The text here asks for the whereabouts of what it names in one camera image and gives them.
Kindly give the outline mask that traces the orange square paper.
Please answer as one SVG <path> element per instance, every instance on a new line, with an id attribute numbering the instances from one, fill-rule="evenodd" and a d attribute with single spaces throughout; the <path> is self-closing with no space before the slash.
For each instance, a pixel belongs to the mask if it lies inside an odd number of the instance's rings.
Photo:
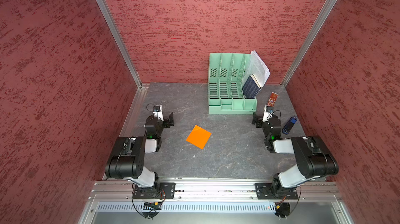
<path id="1" fill-rule="evenodd" d="M 195 125 L 186 141 L 199 149 L 204 149 L 208 140 L 211 137 L 211 132 L 201 128 L 198 125 Z"/>

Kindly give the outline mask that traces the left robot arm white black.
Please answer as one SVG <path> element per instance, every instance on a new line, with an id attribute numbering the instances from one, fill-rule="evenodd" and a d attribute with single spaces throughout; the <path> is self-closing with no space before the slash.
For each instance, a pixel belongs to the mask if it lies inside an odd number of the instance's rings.
<path id="1" fill-rule="evenodd" d="M 157 173 L 144 166 L 144 159 L 145 154 L 160 150 L 163 130 L 174 125 L 173 113 L 167 119 L 149 116 L 143 136 L 117 138 L 105 166 L 106 177 L 132 182 L 133 199 L 173 199 L 176 184 L 161 182 Z"/>

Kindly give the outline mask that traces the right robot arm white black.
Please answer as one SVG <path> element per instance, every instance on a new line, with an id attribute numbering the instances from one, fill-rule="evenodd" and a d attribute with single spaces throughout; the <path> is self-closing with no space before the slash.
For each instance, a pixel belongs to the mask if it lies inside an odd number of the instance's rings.
<path id="1" fill-rule="evenodd" d="M 272 113 L 264 120 L 253 114 L 252 124 L 263 130 L 266 150 L 272 154 L 293 154 L 296 164 L 273 176 L 271 183 L 256 183 L 259 200 L 296 200 L 297 188 L 308 181 L 336 175 L 339 165 L 321 137 L 281 138 L 280 118 Z"/>

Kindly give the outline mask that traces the small red box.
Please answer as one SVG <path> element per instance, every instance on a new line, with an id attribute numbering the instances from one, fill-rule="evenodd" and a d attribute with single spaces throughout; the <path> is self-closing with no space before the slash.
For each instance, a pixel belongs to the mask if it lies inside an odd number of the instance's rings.
<path id="1" fill-rule="evenodd" d="M 274 105 L 275 105 L 275 103 L 277 101 L 277 98 L 278 98 L 278 94 L 275 93 L 275 92 L 272 92 L 270 97 L 269 97 L 267 106 L 268 107 L 274 107 Z"/>

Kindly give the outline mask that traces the dark blue notebook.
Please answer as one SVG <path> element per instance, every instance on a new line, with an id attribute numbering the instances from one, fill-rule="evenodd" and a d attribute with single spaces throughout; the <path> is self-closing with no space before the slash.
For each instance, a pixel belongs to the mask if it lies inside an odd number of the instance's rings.
<path id="1" fill-rule="evenodd" d="M 243 96 L 246 99 L 255 99 L 257 94 L 261 91 L 261 85 L 254 76 L 250 75 L 242 87 Z"/>

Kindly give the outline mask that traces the white paper sheets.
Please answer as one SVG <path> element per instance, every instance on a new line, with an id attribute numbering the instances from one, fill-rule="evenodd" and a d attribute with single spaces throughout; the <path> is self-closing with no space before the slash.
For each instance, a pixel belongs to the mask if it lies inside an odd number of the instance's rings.
<path id="1" fill-rule="evenodd" d="M 258 53 L 253 50 L 250 53 L 250 59 L 246 61 L 244 76 L 242 80 L 242 87 L 247 81 L 248 77 L 254 75 L 258 84 L 262 88 L 270 76 L 270 70 L 264 61 L 260 58 Z"/>

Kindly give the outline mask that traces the green file organizer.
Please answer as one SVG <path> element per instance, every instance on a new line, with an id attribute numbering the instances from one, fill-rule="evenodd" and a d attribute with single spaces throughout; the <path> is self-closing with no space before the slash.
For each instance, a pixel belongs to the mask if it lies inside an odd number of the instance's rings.
<path id="1" fill-rule="evenodd" d="M 249 54 L 211 53 L 208 66 L 209 114 L 250 114 L 257 100 L 243 95 L 242 82 L 250 61 Z"/>

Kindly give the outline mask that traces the left base circuit board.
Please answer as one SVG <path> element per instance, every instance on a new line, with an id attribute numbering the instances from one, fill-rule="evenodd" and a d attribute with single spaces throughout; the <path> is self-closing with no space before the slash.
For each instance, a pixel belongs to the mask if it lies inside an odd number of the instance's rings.
<path id="1" fill-rule="evenodd" d="M 145 202 L 143 204 L 143 210 L 148 210 L 148 211 L 161 210 L 162 205 L 163 205 L 162 202 Z"/>

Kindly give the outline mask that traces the base circuit board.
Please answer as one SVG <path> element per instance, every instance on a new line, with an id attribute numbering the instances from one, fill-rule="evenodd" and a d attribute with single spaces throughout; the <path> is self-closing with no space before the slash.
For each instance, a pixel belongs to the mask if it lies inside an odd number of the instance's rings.
<path id="1" fill-rule="evenodd" d="M 161 210 L 162 205 L 163 205 L 162 202 L 145 202 L 143 204 L 143 210 L 148 210 L 148 211 Z"/>
<path id="2" fill-rule="evenodd" d="M 276 203 L 275 215 L 279 218 L 287 218 L 291 213 L 290 203 Z"/>

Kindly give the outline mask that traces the right base circuit board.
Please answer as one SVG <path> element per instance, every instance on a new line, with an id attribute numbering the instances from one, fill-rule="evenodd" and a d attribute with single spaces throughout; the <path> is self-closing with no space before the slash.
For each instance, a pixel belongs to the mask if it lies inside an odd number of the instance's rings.
<path id="1" fill-rule="evenodd" d="M 291 213 L 290 203 L 276 203 L 275 215 L 279 218 L 287 218 Z"/>

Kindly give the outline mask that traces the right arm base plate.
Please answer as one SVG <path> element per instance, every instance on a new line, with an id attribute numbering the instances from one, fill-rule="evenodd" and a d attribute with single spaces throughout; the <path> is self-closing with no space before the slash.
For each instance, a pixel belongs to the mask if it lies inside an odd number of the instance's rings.
<path id="1" fill-rule="evenodd" d="M 295 188 L 284 188 L 275 183 L 255 183 L 254 186 L 258 200 L 297 200 L 299 198 Z"/>

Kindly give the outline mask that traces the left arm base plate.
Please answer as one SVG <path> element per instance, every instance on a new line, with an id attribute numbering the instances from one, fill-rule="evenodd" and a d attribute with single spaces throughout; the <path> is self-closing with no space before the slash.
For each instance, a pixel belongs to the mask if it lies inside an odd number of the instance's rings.
<path id="1" fill-rule="evenodd" d="M 156 182 L 149 188 L 135 188 L 132 193 L 133 199 L 156 199 L 168 200 L 175 197 L 176 184 L 173 182 Z"/>

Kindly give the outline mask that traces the front aluminium rail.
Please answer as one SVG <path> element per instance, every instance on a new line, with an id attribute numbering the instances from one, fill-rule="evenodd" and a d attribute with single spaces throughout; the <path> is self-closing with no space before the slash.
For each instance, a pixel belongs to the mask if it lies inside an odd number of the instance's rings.
<path id="1" fill-rule="evenodd" d="M 343 202 L 342 194 L 335 182 L 309 181 L 297 187 L 298 199 L 278 197 L 273 199 L 269 193 L 258 199 L 260 190 L 257 183 L 268 180 L 216 179 L 216 178 L 174 178 L 160 177 L 160 182 L 175 183 L 174 198 L 171 202 Z M 107 179 L 96 181 L 89 194 L 89 201 L 127 202 L 131 199 L 132 184 L 125 180 Z"/>

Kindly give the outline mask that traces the left aluminium frame post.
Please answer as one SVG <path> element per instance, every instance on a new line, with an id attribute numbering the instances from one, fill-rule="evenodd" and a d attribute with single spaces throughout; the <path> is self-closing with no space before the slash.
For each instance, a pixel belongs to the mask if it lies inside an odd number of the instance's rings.
<path id="1" fill-rule="evenodd" d="M 135 67 L 133 65 L 129 51 L 124 43 L 124 40 L 120 34 L 117 24 L 115 23 L 115 20 L 111 14 L 111 11 L 109 9 L 109 6 L 107 5 L 106 0 L 95 0 L 95 1 L 100 8 L 103 18 L 105 19 L 105 21 L 107 23 L 107 26 L 114 38 L 115 43 L 117 44 L 117 47 L 128 67 L 128 70 L 129 70 L 136 86 L 140 89 L 142 87 L 142 81 L 140 79 L 139 73 L 137 72 L 137 70 L 135 69 Z"/>

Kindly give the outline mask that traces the aluminium frame post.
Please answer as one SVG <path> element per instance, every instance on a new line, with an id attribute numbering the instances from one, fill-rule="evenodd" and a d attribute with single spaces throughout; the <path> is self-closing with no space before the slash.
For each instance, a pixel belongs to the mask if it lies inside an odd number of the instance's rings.
<path id="1" fill-rule="evenodd" d="M 137 72 L 137 70 L 135 69 L 135 67 L 133 65 L 129 51 L 124 43 L 124 40 L 120 34 L 117 24 L 115 23 L 115 20 L 111 14 L 111 11 L 109 9 L 109 6 L 107 5 L 106 0 L 95 0 L 95 1 L 100 8 L 103 18 L 105 19 L 105 21 L 107 23 L 107 26 L 114 38 L 115 43 L 117 44 L 117 47 L 128 67 L 128 70 L 129 70 L 136 86 L 140 89 L 142 87 L 142 81 L 140 79 L 139 73 Z"/>
<path id="2" fill-rule="evenodd" d="M 326 0 L 324 5 L 322 6 L 320 12 L 318 13 L 310 31 L 308 32 L 303 44 L 301 45 L 297 55 L 295 56 L 292 64 L 290 65 L 289 69 L 287 70 L 285 76 L 281 81 L 282 86 L 287 86 L 289 81 L 293 77 L 295 71 L 299 67 L 301 61 L 305 57 L 307 51 L 309 50 L 310 46 L 312 45 L 314 39 L 317 37 L 319 31 L 323 27 L 325 21 L 327 20 L 329 14 L 331 13 L 332 9 L 334 8 L 335 4 L 338 0 Z"/>

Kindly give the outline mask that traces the right aluminium frame post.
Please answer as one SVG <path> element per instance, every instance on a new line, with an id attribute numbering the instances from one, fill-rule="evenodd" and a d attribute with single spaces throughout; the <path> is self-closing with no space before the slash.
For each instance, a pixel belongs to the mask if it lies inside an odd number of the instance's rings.
<path id="1" fill-rule="evenodd" d="M 293 77 L 295 71 L 299 67 L 301 61 L 305 57 L 307 51 L 309 50 L 310 46 L 312 45 L 314 39 L 317 37 L 319 31 L 323 27 L 325 21 L 327 20 L 329 14 L 331 13 L 332 9 L 334 8 L 335 4 L 338 0 L 326 0 L 324 5 L 322 6 L 320 12 L 318 13 L 310 31 L 308 32 L 303 44 L 301 45 L 297 55 L 295 56 L 292 64 L 290 65 L 289 69 L 287 70 L 285 76 L 281 81 L 282 86 L 287 86 L 289 81 Z"/>

